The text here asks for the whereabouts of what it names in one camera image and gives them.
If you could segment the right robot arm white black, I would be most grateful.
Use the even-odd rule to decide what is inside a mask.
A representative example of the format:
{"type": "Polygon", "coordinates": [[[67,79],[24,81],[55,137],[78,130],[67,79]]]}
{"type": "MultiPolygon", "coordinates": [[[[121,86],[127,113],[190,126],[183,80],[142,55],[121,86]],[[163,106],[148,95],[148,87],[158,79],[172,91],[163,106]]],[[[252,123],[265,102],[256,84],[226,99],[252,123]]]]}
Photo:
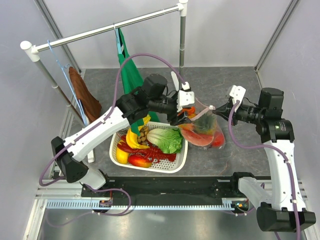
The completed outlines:
{"type": "Polygon", "coordinates": [[[257,104],[243,103],[246,89],[232,85],[228,101],[213,113],[228,121],[232,141],[247,150],[264,149],[268,158],[272,192],[268,193],[248,172],[234,173],[235,181],[229,191],[235,197],[243,194],[256,209],[259,228],[264,232],[301,231],[316,223],[316,215],[308,211],[299,189],[295,168],[295,135],[292,123],[282,117],[284,92],[277,88],[261,89],[257,104]],[[239,143],[232,127],[239,121],[255,125],[261,144],[247,146],[239,143]]]}

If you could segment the clear pink zip top bag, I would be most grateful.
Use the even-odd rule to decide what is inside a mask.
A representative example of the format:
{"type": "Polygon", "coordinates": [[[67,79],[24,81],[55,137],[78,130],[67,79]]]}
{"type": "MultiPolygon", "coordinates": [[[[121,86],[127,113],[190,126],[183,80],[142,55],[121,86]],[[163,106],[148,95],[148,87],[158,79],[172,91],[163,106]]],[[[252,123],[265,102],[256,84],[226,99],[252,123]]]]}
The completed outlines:
{"type": "Polygon", "coordinates": [[[205,105],[197,98],[194,106],[182,110],[187,113],[191,122],[180,124],[178,128],[191,145],[204,150],[222,149],[225,146],[225,136],[213,110],[215,110],[213,105],[205,105]]]}

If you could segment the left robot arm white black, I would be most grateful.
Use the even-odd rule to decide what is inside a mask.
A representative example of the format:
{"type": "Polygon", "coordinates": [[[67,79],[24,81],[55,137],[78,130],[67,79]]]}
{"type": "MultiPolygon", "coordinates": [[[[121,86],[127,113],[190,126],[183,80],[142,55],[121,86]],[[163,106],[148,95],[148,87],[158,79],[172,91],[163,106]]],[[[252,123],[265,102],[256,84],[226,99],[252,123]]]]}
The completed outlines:
{"type": "Polygon", "coordinates": [[[62,139],[59,136],[51,141],[53,160],[62,171],[68,183],[82,182],[89,185],[99,197],[110,191],[107,178],[100,170],[90,168],[83,160],[96,146],[116,132],[125,129],[149,112],[167,115],[172,126],[187,123],[187,115],[182,109],[195,103],[195,94],[188,82],[172,97],[164,95],[167,79],[159,74],[148,76],[142,86],[136,87],[128,94],[116,100],[103,116],[93,121],[78,133],[62,139]]]}

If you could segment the orange toy pumpkin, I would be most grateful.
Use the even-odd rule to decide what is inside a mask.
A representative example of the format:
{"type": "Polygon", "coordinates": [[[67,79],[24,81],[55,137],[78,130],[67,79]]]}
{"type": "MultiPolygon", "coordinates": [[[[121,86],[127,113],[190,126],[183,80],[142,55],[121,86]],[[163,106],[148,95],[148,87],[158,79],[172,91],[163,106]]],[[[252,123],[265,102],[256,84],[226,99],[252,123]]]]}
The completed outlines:
{"type": "Polygon", "coordinates": [[[188,108],[183,108],[182,112],[186,113],[187,116],[192,119],[194,118],[197,114],[196,114],[196,108],[194,106],[192,107],[188,107],[188,108]]]}

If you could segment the toy watermelon slice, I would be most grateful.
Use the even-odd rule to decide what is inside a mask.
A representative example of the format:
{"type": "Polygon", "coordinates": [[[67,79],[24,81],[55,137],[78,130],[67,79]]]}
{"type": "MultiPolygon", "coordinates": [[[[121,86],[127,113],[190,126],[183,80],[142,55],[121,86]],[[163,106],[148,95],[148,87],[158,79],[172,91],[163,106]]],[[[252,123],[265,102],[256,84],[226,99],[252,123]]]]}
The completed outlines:
{"type": "Polygon", "coordinates": [[[213,140],[213,135],[207,135],[207,134],[198,134],[191,130],[181,129],[180,130],[182,136],[191,144],[199,147],[205,147],[210,145],[213,140]]]}

